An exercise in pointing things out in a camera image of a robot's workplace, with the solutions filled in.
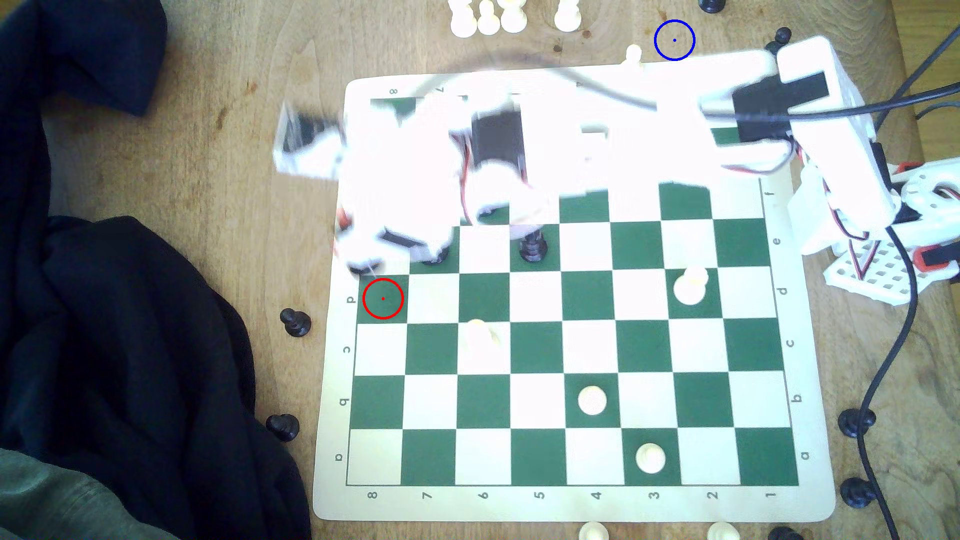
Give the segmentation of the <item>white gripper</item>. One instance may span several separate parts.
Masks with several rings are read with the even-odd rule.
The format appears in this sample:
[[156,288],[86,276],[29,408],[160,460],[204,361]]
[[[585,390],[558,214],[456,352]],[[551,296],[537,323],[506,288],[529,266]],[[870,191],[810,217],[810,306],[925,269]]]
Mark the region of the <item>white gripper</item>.
[[380,238],[385,225],[414,252],[449,248],[464,219],[469,99],[430,93],[406,114],[390,100],[356,101],[342,120],[333,250],[346,269],[369,276],[394,258]]

